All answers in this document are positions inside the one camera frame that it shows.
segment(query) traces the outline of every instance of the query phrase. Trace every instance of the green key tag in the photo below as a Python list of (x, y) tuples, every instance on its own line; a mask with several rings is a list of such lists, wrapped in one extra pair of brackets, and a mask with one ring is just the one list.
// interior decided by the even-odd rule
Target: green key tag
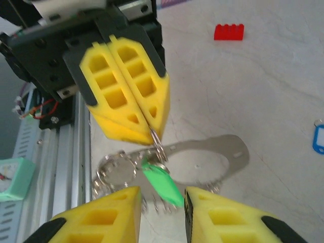
[(146, 158), (142, 160), (142, 169), (148, 181), (163, 200), (177, 207), (184, 206), (183, 196), (165, 170), (149, 164)]

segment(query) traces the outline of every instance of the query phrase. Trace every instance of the metal ring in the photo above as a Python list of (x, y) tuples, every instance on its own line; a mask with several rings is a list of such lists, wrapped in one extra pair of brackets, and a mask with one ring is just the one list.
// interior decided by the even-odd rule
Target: metal ring
[(320, 125), (324, 125), (324, 119), (317, 119), (314, 121), (314, 126), (318, 127)]
[(153, 142), (154, 142), (154, 147), (157, 150), (157, 156), (158, 159), (160, 160), (160, 162), (163, 164), (164, 162), (168, 162), (168, 157), (163, 149), (162, 143), (160, 138), (158, 137), (156, 131), (152, 128), (150, 128), (151, 131), (151, 136), (153, 138)]
[[(137, 161), (134, 162), (134, 164), (136, 164), (136, 169), (138, 171), (147, 171), (147, 170), (149, 170), (149, 169), (143, 169), (142, 168), (141, 161), (143, 160), (144, 157), (152, 156), (154, 154), (156, 154), (157, 158), (159, 159), (158, 152), (157, 152), (156, 149), (148, 149), (146, 151), (140, 152), (140, 154), (138, 156), (139, 162), (137, 162)], [(151, 165), (154, 165), (156, 167), (159, 167), (160, 169), (162, 169), (162, 170), (166, 171), (168, 174), (170, 174), (169, 169), (164, 164), (162, 164), (160, 162), (158, 162), (158, 163), (150, 163), (150, 160), (148, 160), (148, 163), (151, 164)]]
[(100, 192), (102, 191), (102, 185), (100, 185), (100, 184), (101, 184), (101, 181), (98, 182), (97, 179), (94, 179), (92, 181), (92, 198), (93, 199), (96, 199), (99, 196)]
[[(121, 184), (107, 183), (107, 181), (104, 179), (107, 171), (103, 167), (106, 166), (107, 164), (112, 163), (112, 162), (116, 161), (117, 159), (121, 159), (121, 158), (130, 162), (132, 164), (132, 166), (134, 167), (132, 178), (128, 181), (121, 183)], [(104, 186), (111, 187), (111, 188), (117, 188), (117, 187), (124, 188), (124, 187), (127, 187), (128, 184), (131, 183), (136, 178), (136, 175), (137, 175), (136, 163), (134, 163), (131, 159), (129, 159), (129, 157), (125, 154), (124, 151), (121, 151), (118, 154), (105, 156), (100, 161), (96, 174), (98, 176), (98, 179)]]

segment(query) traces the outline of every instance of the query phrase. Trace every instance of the red wire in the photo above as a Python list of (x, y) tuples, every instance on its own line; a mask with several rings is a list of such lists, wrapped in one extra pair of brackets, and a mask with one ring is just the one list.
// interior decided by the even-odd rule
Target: red wire
[[(44, 104), (40, 105), (40, 107), (46, 105), (46, 104), (49, 103), (49, 102), (50, 102), (50, 101), (45, 102)], [(44, 117), (46, 117), (46, 116), (48, 116), (48, 115), (50, 115), (50, 114), (53, 114), (54, 111), (56, 110), (56, 108), (57, 108), (58, 105), (59, 105), (59, 102), (56, 101), (56, 103), (55, 103), (53, 109), (52, 109), (49, 113), (47, 113), (47, 114), (45, 114), (45, 115), (41, 115), (41, 116), (39, 116), (39, 117), (34, 116), (34, 118), (35, 118), (35, 119), (43, 119)]]
[(35, 118), (35, 112), (36, 112), (38, 109), (40, 109), (42, 106), (47, 105), (48, 103), (50, 103), (50, 102), (52, 102), (52, 101), (54, 101), (54, 99), (47, 100), (47, 101), (45, 101), (43, 104), (41, 104), (41, 105), (39, 105), (39, 106), (37, 106), (37, 107), (33, 107), (30, 111), (28, 111), (27, 113), (23, 114), (23, 115), (21, 116), (21, 118), (25, 118), (25, 117), (28, 116), (29, 114), (32, 115), (32, 116)]

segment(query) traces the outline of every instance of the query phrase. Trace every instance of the green object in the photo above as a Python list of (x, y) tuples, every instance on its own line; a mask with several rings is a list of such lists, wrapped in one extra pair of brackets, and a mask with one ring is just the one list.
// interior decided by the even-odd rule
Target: green object
[(142, 169), (148, 181), (163, 200), (177, 207), (184, 206), (183, 196), (165, 170), (149, 164), (146, 158), (142, 160)]
[(0, 160), (0, 201), (23, 200), (34, 170), (35, 164), (24, 158)]

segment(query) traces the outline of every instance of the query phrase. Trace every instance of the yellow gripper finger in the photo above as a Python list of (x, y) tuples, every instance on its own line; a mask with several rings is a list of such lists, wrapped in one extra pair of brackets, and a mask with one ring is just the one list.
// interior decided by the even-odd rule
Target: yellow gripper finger
[(151, 126), (162, 137), (170, 110), (170, 79), (159, 76), (141, 43), (110, 36), (93, 43), (80, 69), (97, 100), (88, 109), (106, 137), (151, 145)]
[(138, 243), (141, 189), (128, 187), (56, 215), (25, 243)]
[(189, 243), (307, 243), (276, 216), (197, 187), (185, 192)]

